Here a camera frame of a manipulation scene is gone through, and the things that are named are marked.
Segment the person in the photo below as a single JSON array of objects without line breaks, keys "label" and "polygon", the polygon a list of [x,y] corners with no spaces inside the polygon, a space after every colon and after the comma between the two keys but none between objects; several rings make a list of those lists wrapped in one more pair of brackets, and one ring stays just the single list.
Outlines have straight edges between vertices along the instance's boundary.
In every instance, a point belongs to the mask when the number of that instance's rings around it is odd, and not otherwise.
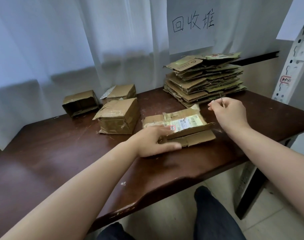
[{"label": "person", "polygon": [[[247,157],[304,216],[304,155],[252,129],[246,109],[238,100],[214,100],[209,103],[209,110]],[[83,239],[135,158],[181,149],[174,142],[158,144],[160,136],[170,133],[168,127],[151,126],[118,144],[41,202],[1,239]],[[198,188],[194,198],[194,239],[245,239],[234,219],[207,188]],[[104,229],[98,239],[134,238],[115,223]]]}]

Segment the fingernail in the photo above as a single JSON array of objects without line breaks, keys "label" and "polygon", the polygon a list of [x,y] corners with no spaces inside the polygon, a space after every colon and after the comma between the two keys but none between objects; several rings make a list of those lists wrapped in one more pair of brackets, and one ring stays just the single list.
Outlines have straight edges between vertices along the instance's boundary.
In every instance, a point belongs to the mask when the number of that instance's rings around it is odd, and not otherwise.
[{"label": "fingernail", "polygon": [[174,149],[176,150],[182,149],[182,145],[180,143],[177,143],[174,145]]}]

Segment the hand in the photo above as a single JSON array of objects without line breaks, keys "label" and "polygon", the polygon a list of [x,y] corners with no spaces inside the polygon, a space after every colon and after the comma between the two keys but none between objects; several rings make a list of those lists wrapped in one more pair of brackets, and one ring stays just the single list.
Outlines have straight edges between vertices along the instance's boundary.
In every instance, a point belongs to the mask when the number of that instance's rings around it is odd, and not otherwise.
[{"label": "hand", "polygon": [[208,106],[210,111],[214,111],[219,124],[226,133],[250,128],[246,120],[246,109],[241,101],[223,97],[222,99],[211,101]]},{"label": "hand", "polygon": [[178,142],[158,144],[161,136],[167,136],[173,131],[169,126],[148,126],[131,136],[127,142],[137,149],[138,157],[148,157],[164,152],[179,150],[182,148]]}]

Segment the sheer curtain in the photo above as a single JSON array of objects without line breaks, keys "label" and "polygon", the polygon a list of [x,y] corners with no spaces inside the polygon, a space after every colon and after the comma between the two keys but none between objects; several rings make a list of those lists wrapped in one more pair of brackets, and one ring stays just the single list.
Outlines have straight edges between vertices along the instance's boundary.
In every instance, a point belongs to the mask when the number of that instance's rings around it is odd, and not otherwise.
[{"label": "sheer curtain", "polygon": [[162,66],[190,53],[279,50],[291,2],[220,0],[215,46],[170,56],[166,0],[0,0],[0,148],[24,125],[64,114],[67,95],[160,87]]}]

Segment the person's left hand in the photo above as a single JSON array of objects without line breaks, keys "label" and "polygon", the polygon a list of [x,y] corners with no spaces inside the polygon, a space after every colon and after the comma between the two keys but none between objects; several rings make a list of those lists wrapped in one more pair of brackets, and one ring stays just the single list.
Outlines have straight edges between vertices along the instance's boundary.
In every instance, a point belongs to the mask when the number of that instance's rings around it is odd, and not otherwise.
[{"label": "person's left hand", "polygon": [[158,144],[161,136],[167,136],[172,132],[169,126],[148,126],[131,136],[127,142],[137,149],[138,157],[149,157],[182,148],[178,142]]}]

